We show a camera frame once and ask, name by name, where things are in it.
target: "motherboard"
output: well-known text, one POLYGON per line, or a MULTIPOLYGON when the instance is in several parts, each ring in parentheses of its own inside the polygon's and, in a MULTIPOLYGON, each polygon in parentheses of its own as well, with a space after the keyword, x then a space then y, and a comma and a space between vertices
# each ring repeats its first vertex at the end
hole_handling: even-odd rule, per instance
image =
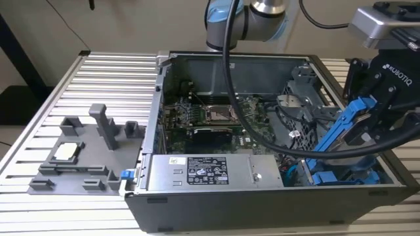
MULTIPOLYGON (((267 140, 275 141, 272 126, 260 98, 239 98, 246 118, 267 140)), ((204 102, 195 104, 182 97, 166 105, 166 134, 168 154, 248 153, 275 154, 244 130, 231 105, 204 102)))

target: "robotiq logo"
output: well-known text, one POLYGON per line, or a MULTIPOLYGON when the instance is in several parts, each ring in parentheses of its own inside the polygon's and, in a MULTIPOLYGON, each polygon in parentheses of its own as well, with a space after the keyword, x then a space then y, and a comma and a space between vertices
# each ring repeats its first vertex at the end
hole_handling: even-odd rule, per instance
POLYGON ((395 74, 403 80, 403 82, 407 84, 407 86, 410 86, 414 83, 414 81, 408 78, 408 76, 398 68, 395 68, 392 65, 387 64, 383 66, 383 68, 386 70, 390 70, 392 72, 392 74, 395 74))

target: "slotted aluminum surface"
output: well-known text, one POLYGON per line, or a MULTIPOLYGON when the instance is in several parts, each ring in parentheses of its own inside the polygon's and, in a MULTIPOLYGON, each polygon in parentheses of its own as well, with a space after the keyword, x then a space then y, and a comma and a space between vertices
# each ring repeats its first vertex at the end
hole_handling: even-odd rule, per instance
MULTIPOLYGON (((58 86, 56 97, 47 101, 39 119, 28 125, 4 157, 10 162, 0 174, 0 233, 20 236, 146 235, 119 196, 31 196, 26 193, 62 133, 58 125, 66 115, 78 115, 83 123, 94 123, 87 115, 88 107, 91 103, 106 103, 107 115, 118 123, 136 120, 146 124, 148 119, 155 56, 92 53, 79 61, 58 86)), ((323 62, 343 85, 347 62, 340 59, 324 59, 323 62)), ((395 153, 420 180, 420 141, 403 145, 395 153)), ((192 232, 191 235, 418 236, 420 195, 396 206, 379 207, 350 226, 192 232)))

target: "warning label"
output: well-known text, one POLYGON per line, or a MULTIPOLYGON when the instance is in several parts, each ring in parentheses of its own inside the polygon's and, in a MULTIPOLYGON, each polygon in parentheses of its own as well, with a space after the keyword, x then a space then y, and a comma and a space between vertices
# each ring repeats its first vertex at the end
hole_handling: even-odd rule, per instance
POLYGON ((188 157, 188 184, 230 184, 226 157, 188 157))

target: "white wall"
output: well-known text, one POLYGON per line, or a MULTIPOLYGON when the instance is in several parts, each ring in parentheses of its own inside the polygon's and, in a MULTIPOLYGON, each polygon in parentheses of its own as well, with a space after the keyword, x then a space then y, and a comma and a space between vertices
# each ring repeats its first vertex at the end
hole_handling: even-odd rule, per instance
MULTIPOLYGON (((204 51, 206 0, 50 0, 92 51, 204 51)), ((2 15, 32 63, 56 84, 86 47, 44 0, 0 0, 2 15)), ((278 43, 239 45, 239 51, 274 52, 278 43)))
MULTIPOLYGON (((146 52, 206 50, 203 14, 207 0, 96 0, 91 11, 87 0, 50 0, 68 24, 94 51, 146 52)), ((375 0, 306 0, 315 19, 326 24, 350 21, 358 6, 375 0)), ((298 0, 291 0, 294 20, 298 0)), ((55 85, 84 45, 66 27, 44 0, 0 0, 0 13, 47 84, 55 85)), ((240 42, 239 52, 318 54, 322 57, 368 57, 344 29, 315 28, 300 14, 288 37, 280 41, 240 42)), ((10 69, 4 59, 0 70, 10 69)), ((10 80, 16 79, 16 72, 10 80)))

